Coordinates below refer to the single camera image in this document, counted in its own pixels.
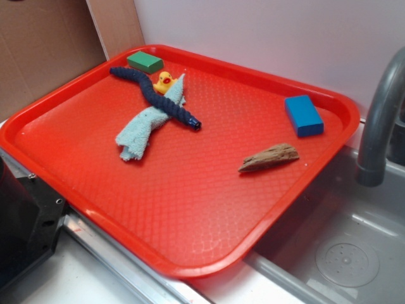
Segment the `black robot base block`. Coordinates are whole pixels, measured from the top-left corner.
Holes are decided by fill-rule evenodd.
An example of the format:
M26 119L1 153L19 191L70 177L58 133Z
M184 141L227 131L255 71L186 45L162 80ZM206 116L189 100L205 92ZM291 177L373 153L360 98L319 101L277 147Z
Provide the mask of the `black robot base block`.
M15 177L1 160L1 290L51 257L67 203L39 177Z

